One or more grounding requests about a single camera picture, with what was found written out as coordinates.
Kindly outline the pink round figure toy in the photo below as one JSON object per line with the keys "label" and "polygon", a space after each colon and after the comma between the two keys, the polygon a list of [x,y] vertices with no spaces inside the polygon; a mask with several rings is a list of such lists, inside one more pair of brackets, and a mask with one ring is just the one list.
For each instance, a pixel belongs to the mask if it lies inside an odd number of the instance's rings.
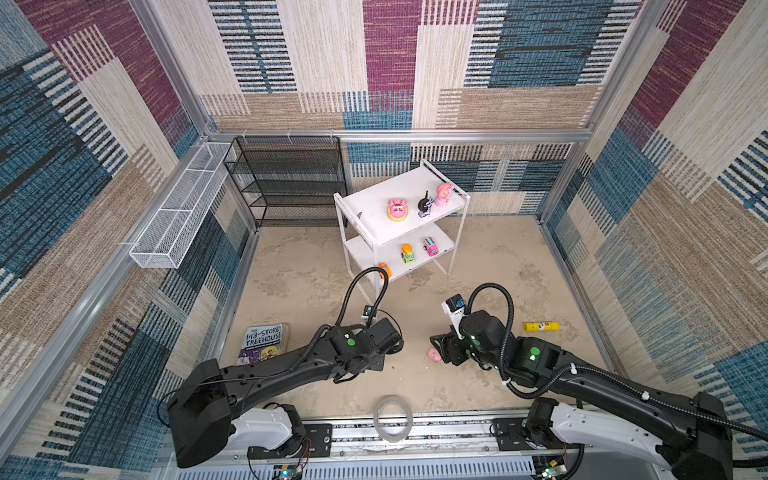
{"label": "pink round figure toy", "polygon": [[445,182],[440,184],[436,189],[436,197],[434,200],[434,205],[438,207],[446,206],[449,203],[452,193],[453,193],[452,183]]}

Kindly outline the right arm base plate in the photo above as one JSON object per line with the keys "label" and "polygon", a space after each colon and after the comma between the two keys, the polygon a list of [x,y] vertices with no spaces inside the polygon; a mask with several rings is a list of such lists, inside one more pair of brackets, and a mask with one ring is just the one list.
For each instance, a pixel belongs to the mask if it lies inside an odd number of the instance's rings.
{"label": "right arm base plate", "polygon": [[523,425],[523,418],[503,417],[493,419],[488,431],[502,452],[528,450],[562,450],[563,444],[556,437],[545,435],[534,439]]}

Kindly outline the orange toy car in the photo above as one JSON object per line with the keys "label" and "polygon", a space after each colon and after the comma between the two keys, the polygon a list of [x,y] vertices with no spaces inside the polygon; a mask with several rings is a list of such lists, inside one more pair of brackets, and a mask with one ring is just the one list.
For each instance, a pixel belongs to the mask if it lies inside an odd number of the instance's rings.
{"label": "orange toy car", "polygon": [[383,263],[383,262],[379,263],[378,267],[386,272],[386,276],[387,276],[388,279],[392,278],[392,272],[391,272],[389,266],[386,263]]}

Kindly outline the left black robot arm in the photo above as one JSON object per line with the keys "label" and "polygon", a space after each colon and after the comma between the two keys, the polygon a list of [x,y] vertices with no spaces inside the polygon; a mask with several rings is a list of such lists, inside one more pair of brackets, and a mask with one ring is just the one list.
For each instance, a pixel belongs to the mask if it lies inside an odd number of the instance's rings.
{"label": "left black robot arm", "polygon": [[[368,274],[381,279],[383,285],[367,320],[343,325],[351,294]],[[221,367],[215,359],[198,364],[167,395],[177,466],[194,467],[219,454],[237,431],[235,420],[267,400],[306,384],[327,380],[339,384],[366,371],[383,370],[385,357],[403,343],[390,319],[374,318],[388,284],[384,268],[362,270],[350,284],[336,322],[321,325],[301,348],[248,365]]]}

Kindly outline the black white kuromi figure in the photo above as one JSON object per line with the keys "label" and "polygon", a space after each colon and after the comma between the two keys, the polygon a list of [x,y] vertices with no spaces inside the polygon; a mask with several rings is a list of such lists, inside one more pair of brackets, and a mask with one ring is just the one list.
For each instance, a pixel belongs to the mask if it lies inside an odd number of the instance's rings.
{"label": "black white kuromi figure", "polygon": [[421,198],[417,204],[418,216],[420,218],[426,218],[431,214],[432,204],[434,199],[426,191],[423,198]]}

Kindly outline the pink toy truck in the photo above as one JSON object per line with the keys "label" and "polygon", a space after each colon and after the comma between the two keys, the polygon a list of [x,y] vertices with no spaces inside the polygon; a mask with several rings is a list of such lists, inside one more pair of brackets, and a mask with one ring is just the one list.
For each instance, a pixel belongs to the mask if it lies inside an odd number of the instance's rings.
{"label": "pink toy truck", "polygon": [[440,253],[438,245],[431,236],[423,240],[423,248],[430,257],[437,256]]}

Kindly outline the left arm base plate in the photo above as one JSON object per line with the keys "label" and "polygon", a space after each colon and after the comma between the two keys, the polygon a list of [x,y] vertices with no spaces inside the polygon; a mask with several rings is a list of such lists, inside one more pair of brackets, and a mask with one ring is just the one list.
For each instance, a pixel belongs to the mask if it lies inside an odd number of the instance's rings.
{"label": "left arm base plate", "polygon": [[304,426],[303,434],[294,434],[277,449],[267,450],[250,446],[246,456],[250,460],[298,459],[301,455],[328,458],[332,439],[333,426],[330,423],[309,424]]}

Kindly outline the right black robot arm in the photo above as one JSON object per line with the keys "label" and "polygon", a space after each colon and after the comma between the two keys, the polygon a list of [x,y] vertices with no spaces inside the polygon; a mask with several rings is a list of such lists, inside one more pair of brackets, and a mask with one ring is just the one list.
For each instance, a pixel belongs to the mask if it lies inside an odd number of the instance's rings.
{"label": "right black robot arm", "polygon": [[516,337],[510,293],[484,283],[471,295],[487,289],[505,298],[505,321],[454,295],[442,305],[450,332],[430,342],[444,363],[473,361],[484,371],[494,370],[511,393],[530,401],[523,427],[528,441],[611,449],[665,468],[677,479],[730,479],[737,469],[766,467],[765,456],[734,458],[734,433],[759,440],[767,434],[729,420],[718,398],[644,386],[544,339]]}

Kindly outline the pink bear donut toy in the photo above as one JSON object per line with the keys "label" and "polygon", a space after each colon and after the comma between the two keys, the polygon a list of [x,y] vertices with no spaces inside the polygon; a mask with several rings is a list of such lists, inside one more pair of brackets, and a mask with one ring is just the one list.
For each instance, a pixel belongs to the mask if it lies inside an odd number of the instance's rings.
{"label": "pink bear donut toy", "polygon": [[404,221],[409,213],[406,199],[390,199],[387,205],[387,217],[393,222]]}

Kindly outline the green toy car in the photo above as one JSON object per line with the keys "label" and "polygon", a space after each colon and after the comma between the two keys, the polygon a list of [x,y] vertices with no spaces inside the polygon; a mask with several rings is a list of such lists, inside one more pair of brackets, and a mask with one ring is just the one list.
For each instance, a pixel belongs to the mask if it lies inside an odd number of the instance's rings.
{"label": "green toy car", "polygon": [[410,244],[404,244],[401,247],[401,257],[405,264],[410,264],[415,261],[415,253]]}

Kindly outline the pink pig toy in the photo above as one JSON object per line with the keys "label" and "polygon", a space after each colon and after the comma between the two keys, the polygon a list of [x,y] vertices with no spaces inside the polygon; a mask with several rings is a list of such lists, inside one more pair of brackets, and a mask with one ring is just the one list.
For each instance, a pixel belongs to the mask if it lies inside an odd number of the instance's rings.
{"label": "pink pig toy", "polygon": [[441,357],[439,351],[437,349],[435,349],[434,347],[430,348],[427,351],[427,357],[430,360],[432,360],[433,362],[441,362],[442,361],[442,357]]}

